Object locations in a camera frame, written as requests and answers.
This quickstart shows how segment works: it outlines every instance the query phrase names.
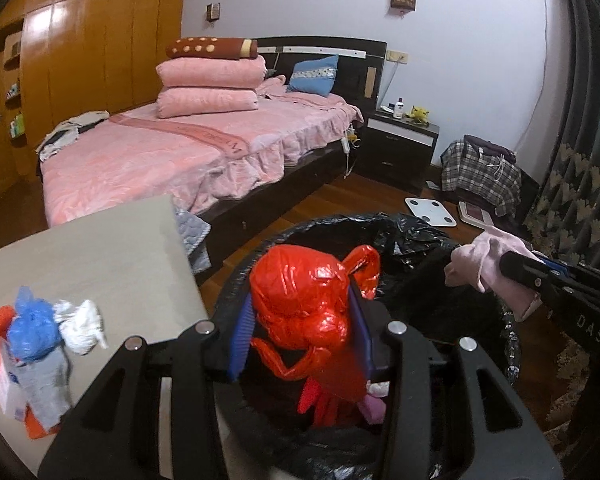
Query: wall outlet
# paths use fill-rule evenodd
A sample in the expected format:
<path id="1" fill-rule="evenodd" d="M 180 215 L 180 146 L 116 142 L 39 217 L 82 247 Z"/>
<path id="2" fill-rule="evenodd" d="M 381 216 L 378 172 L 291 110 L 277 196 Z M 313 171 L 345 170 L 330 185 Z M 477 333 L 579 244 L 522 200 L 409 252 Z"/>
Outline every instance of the wall outlet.
<path id="1" fill-rule="evenodd" d="M 387 61 L 397 61 L 398 63 L 407 63 L 409 59 L 409 54 L 406 52 L 399 52 L 397 50 L 387 50 L 386 51 L 386 60 Z"/>

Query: curtain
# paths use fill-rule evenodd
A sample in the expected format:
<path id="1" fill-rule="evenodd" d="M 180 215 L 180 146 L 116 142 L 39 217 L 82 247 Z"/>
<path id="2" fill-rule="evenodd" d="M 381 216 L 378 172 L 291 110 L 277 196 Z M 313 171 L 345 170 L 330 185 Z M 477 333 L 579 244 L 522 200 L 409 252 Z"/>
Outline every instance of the curtain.
<path id="1" fill-rule="evenodd" d="M 525 219 L 536 249 L 600 269 L 600 12 L 570 0 L 571 92 L 562 137 Z"/>

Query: nightstand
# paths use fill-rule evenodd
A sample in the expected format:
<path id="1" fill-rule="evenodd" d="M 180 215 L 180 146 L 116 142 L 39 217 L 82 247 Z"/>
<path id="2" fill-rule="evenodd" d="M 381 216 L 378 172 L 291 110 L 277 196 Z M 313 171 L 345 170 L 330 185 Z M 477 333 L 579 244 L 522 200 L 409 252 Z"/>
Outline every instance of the nightstand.
<path id="1" fill-rule="evenodd" d="M 375 111 L 360 131 L 354 173 L 405 190 L 420 190 L 440 128 Z"/>

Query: rolled brown blanket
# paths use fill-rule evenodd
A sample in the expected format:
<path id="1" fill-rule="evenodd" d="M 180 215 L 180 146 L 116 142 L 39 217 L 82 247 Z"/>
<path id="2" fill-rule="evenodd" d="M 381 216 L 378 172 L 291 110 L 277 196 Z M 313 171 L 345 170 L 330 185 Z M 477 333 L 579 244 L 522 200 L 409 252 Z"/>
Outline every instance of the rolled brown blanket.
<path id="1" fill-rule="evenodd" d="M 208 57 L 212 59 L 242 59 L 258 57 L 258 41 L 245 38 L 180 38 L 165 49 L 167 56 Z"/>

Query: tied red bag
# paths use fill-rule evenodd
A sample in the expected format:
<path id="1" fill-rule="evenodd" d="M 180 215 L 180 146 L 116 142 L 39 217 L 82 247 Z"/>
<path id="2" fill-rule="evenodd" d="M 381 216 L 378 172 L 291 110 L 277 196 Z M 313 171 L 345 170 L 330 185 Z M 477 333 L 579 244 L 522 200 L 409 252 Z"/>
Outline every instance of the tied red bag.
<path id="1" fill-rule="evenodd" d="M 272 247 L 253 267 L 250 284 L 258 322 L 276 346 L 306 350 L 288 368 L 271 342 L 254 337 L 251 346 L 276 377 L 303 379 L 344 348 L 350 274 L 363 297 L 373 299 L 380 275 L 378 252 L 359 246 L 340 262 L 330 254 L 283 244 Z"/>

